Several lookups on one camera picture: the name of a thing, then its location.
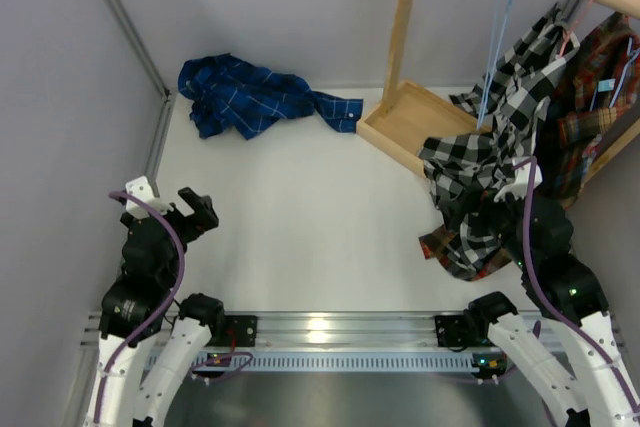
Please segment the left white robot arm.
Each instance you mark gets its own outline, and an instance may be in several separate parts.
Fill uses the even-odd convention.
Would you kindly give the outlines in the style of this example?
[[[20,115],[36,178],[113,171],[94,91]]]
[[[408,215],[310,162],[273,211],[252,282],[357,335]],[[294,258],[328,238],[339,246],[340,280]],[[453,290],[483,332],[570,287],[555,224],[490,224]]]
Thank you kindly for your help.
[[[165,314],[181,286],[189,243],[219,225],[209,196],[178,192],[192,212],[159,207],[142,195],[115,191],[125,204],[128,234],[121,271],[101,303],[99,357],[84,423],[87,426],[161,426],[196,354],[223,340],[224,304],[202,293],[184,299],[157,363],[144,365]]]

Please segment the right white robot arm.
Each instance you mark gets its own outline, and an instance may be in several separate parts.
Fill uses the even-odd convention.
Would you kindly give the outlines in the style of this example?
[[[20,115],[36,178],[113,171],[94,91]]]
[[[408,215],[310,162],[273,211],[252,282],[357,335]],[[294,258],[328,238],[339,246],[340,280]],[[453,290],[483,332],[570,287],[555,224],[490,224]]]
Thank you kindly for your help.
[[[521,283],[569,361],[563,366],[514,304],[493,292],[468,304],[465,331],[503,351],[558,426],[636,426],[639,395],[595,274],[570,251],[573,226],[555,201],[484,201],[479,219],[520,267]]]

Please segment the light blue wire hanger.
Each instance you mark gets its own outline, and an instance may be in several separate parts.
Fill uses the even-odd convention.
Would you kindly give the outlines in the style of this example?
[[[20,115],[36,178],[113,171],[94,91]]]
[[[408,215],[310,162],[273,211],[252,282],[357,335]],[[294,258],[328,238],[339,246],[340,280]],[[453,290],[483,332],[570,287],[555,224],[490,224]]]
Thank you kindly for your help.
[[[489,42],[489,52],[487,58],[487,71],[484,76],[481,102],[477,115],[476,129],[479,130],[484,125],[487,113],[490,88],[493,83],[496,65],[501,51],[502,42],[509,22],[513,0],[495,0],[493,22]]]

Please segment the blue plaid shirt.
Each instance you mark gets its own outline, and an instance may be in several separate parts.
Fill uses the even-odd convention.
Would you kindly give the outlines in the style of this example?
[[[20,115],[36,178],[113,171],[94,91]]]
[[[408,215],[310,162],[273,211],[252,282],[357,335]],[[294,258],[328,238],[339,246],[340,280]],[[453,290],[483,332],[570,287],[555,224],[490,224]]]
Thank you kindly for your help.
[[[338,133],[354,133],[364,101],[314,90],[301,77],[255,66],[229,53],[188,60],[178,91],[192,102],[199,137],[229,129],[251,140],[280,120],[319,115]]]

